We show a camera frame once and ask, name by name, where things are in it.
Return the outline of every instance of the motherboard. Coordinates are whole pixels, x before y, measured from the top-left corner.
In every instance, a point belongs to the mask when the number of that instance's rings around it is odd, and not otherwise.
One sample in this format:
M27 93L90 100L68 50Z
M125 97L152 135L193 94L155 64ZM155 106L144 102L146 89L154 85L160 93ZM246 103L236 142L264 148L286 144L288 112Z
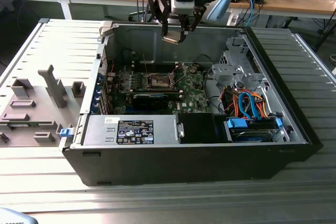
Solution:
M202 70L198 65L184 63L154 68L124 66L113 73L109 85L112 113L210 112Z

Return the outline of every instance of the warning label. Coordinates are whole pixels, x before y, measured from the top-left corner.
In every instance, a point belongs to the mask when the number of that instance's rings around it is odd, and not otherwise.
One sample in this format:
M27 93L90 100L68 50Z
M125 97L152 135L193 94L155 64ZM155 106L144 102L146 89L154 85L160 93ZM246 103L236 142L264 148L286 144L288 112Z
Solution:
M154 144L152 120L119 121L118 144Z

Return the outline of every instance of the floor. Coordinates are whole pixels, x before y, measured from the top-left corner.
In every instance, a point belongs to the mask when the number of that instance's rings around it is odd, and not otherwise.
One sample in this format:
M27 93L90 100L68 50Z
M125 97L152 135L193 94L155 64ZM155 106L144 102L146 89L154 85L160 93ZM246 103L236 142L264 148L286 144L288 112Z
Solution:
M14 12L8 12L6 9L0 12L0 74L5 70L15 53L24 43L29 33L35 27L39 17L63 18L60 6L57 3L47 2L13 2ZM128 13L133 12L134 7L109 6L108 13L114 20L127 20ZM75 19L104 19L104 12L101 6L74 4L71 6L71 12ZM268 21L268 27L280 26L283 17L273 16ZM318 39L317 30L320 27L311 18L299 18L293 20L289 29L301 35L308 45L313 46ZM329 61L331 54L336 54L336 35L330 36L318 50L318 56L324 63L333 70L334 66Z

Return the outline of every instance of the blue clip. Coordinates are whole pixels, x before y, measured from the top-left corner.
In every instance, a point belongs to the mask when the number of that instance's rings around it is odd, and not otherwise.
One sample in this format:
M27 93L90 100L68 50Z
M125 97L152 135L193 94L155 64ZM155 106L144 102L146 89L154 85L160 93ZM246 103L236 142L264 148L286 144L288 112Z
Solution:
M236 127L247 128L247 123L246 120L242 118L230 118L227 121L227 126L229 128L236 128Z

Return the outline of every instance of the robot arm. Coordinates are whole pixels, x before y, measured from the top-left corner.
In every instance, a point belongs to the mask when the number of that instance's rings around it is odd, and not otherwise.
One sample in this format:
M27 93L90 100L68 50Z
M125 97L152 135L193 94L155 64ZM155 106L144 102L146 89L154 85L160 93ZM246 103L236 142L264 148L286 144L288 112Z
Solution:
M215 0L148 0L148 3L153 19L162 25L163 40L179 44L185 40L189 31L196 29L206 11L205 5L213 1ZM221 13L227 10L228 1L230 0L220 1ZM171 14L178 18L181 24L180 33L168 30L168 18ZM189 20L189 14L194 16L192 23Z

